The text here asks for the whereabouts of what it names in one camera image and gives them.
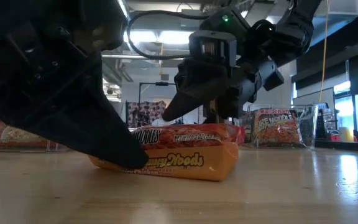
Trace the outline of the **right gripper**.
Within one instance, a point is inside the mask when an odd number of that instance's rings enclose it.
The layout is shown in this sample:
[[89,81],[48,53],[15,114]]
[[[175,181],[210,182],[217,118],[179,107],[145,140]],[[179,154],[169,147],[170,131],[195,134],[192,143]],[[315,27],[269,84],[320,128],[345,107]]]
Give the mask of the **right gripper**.
[[270,91],[283,83],[284,77],[272,60],[226,67],[186,58],[175,76],[177,93],[162,118],[173,121],[205,106],[207,122],[224,123],[227,114],[240,117],[244,104],[255,102],[261,88]]

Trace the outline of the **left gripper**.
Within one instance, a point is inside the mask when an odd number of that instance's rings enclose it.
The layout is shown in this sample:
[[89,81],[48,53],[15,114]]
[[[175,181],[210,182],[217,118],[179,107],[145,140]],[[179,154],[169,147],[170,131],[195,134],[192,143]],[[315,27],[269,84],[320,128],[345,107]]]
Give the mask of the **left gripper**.
[[103,92],[102,60],[59,27],[0,36],[0,120],[70,149],[141,169],[149,157]]

